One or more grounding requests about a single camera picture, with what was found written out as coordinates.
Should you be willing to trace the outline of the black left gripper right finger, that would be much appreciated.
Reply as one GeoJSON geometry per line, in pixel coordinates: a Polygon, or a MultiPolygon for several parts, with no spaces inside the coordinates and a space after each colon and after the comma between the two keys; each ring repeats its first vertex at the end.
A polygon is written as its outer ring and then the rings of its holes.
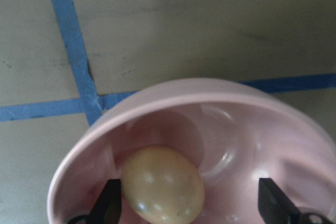
{"type": "Polygon", "coordinates": [[[264,223],[332,223],[315,210],[300,209],[271,178],[258,181],[258,212],[264,223]]]}

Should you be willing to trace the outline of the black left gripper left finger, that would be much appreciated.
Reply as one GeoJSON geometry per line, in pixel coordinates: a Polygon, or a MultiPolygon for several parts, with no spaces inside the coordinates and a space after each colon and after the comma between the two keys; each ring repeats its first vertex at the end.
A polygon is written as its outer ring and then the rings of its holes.
{"type": "Polygon", "coordinates": [[[121,180],[106,182],[88,215],[73,217],[67,223],[118,224],[121,218],[121,180]]]}

